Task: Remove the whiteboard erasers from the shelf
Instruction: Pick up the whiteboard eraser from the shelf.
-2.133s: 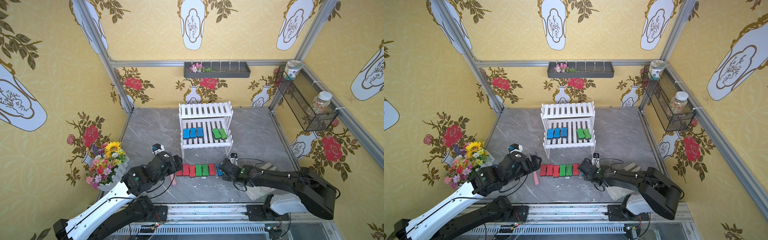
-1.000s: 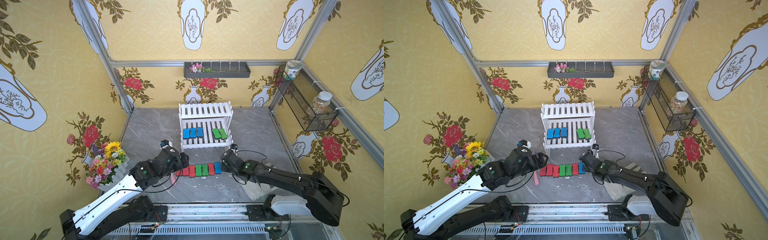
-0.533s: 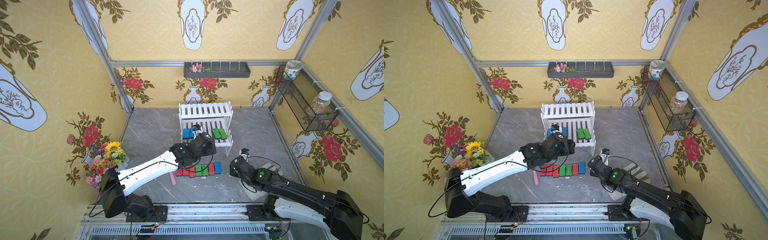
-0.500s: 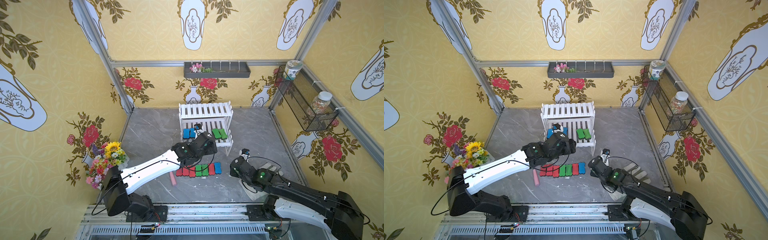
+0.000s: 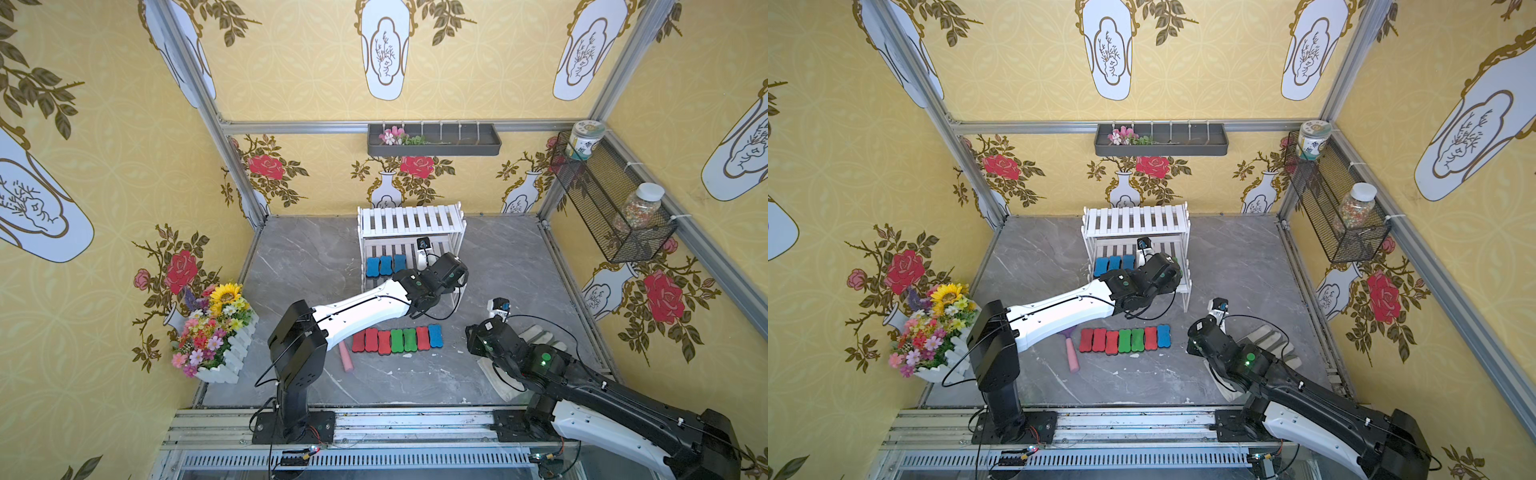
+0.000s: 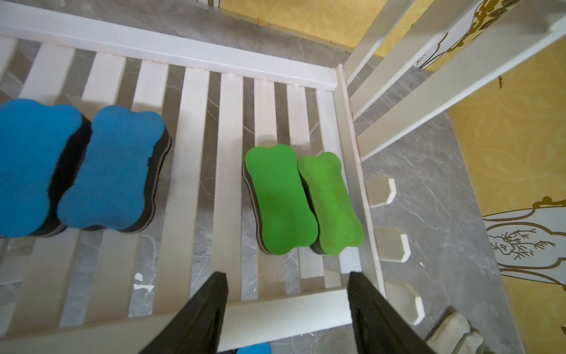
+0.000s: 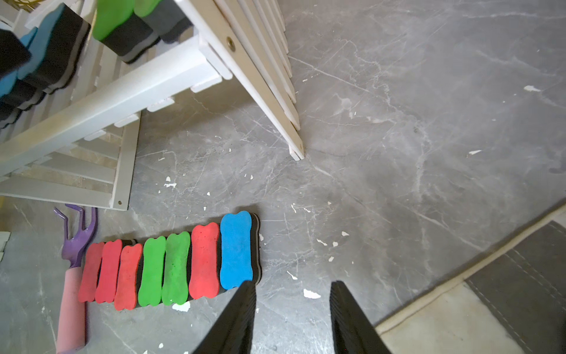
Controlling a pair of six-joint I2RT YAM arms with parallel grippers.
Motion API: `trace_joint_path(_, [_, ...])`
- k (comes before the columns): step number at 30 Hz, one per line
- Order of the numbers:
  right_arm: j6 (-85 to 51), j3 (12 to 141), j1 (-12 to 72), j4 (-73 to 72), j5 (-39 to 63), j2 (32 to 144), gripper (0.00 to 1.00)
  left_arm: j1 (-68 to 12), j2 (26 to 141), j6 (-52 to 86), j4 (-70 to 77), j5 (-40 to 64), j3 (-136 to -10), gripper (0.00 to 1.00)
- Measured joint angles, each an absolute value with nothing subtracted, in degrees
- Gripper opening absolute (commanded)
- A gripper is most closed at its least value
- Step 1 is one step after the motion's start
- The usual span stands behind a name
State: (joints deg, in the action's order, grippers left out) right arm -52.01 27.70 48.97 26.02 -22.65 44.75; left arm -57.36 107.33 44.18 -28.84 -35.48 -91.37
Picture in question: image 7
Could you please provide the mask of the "green eraser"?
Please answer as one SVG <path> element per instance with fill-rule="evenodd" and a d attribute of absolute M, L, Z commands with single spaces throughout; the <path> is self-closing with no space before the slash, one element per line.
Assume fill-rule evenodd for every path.
<path fill-rule="evenodd" d="M 135 0 L 134 13 L 166 44 L 177 41 L 192 26 L 173 0 Z"/>
<path fill-rule="evenodd" d="M 157 306 L 162 301 L 166 242 L 166 237 L 160 236 L 150 238 L 144 244 L 142 281 L 138 292 L 141 307 Z"/>
<path fill-rule="evenodd" d="M 100 0 L 93 37 L 126 64 L 135 62 L 159 43 L 153 29 L 134 13 L 134 0 Z"/>
<path fill-rule="evenodd" d="M 166 242 L 162 302 L 166 306 L 183 305 L 189 295 L 187 263 L 190 251 L 190 233 L 171 234 Z"/>

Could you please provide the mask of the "red eraser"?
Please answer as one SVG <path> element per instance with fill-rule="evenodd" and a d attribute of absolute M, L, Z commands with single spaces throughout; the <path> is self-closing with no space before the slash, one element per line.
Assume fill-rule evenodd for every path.
<path fill-rule="evenodd" d="M 94 302 L 95 300 L 104 245 L 104 242 L 93 243 L 86 252 L 85 265 L 83 267 L 83 275 L 78 293 L 78 300 L 80 302 Z"/>
<path fill-rule="evenodd" d="M 137 273 L 143 245 L 126 246 L 120 256 L 119 274 L 114 298 L 117 311 L 133 310 L 137 304 Z"/>
<path fill-rule="evenodd" d="M 218 239 L 220 227 L 215 222 L 198 225 L 192 231 L 192 265 L 189 291 L 193 299 L 214 298 L 219 294 Z"/>
<path fill-rule="evenodd" d="M 106 242 L 103 246 L 100 276 L 95 291 L 95 301 L 97 303 L 112 303 L 114 301 L 122 249 L 136 244 L 136 240 L 119 239 Z"/>

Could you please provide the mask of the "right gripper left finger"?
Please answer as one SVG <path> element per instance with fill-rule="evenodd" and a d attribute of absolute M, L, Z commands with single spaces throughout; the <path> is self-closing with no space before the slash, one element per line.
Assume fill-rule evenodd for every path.
<path fill-rule="evenodd" d="M 193 353 L 250 353 L 255 314 L 256 285 L 245 281 Z"/>

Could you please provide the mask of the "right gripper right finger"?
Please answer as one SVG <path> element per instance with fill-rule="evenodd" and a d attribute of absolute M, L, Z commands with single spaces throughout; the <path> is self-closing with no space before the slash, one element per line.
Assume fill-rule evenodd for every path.
<path fill-rule="evenodd" d="M 346 284 L 339 280 L 331 284 L 330 314 L 335 353 L 391 354 Z"/>

